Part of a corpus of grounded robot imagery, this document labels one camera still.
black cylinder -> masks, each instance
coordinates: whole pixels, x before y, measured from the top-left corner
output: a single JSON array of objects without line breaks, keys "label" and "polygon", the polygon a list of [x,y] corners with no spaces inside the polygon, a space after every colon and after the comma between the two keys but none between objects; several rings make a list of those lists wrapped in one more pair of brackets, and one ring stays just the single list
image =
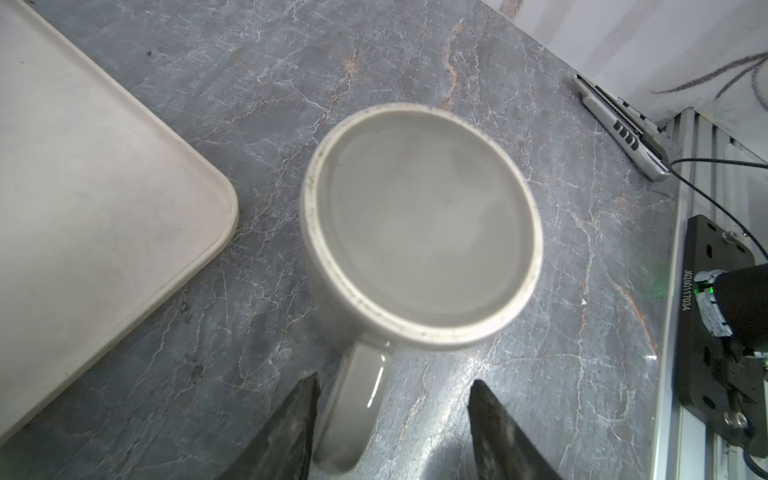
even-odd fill
[{"label": "black cylinder", "polygon": [[723,273],[712,287],[733,336],[751,349],[768,351],[768,263]]}]

cup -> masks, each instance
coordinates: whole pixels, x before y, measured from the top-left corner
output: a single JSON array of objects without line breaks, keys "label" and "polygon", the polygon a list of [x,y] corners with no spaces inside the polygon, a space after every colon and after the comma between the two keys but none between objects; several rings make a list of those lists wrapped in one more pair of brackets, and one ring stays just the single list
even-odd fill
[{"label": "cup", "polygon": [[541,270],[541,221],[488,135],[446,111],[383,104],[315,150],[300,222],[318,325],[344,354],[314,460],[345,472],[368,445],[399,347],[461,349],[520,313]]}]

white marble wall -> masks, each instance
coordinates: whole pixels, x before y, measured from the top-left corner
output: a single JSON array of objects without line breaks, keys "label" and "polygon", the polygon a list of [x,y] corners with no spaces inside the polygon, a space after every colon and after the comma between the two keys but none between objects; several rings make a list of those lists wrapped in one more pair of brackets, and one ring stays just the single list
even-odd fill
[{"label": "white marble wall", "polygon": [[[756,154],[768,158],[767,0],[484,2],[655,121],[694,107]],[[733,62],[736,64],[708,81],[658,93],[684,86]]]}]

mug handle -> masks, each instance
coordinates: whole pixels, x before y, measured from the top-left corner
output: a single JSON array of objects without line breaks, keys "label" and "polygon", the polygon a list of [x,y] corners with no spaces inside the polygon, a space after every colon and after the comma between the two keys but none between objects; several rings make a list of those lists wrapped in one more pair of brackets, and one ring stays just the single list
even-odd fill
[{"label": "mug handle", "polygon": [[314,454],[322,470],[347,472],[366,450],[391,365],[391,353],[366,343],[354,343],[344,356]]}]

white tray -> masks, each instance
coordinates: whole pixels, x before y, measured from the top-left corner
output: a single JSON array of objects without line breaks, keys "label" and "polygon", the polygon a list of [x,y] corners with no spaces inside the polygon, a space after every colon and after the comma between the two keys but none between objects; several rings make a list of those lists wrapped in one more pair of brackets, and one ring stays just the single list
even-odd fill
[{"label": "white tray", "polygon": [[0,0],[0,443],[219,253],[232,185]]}]

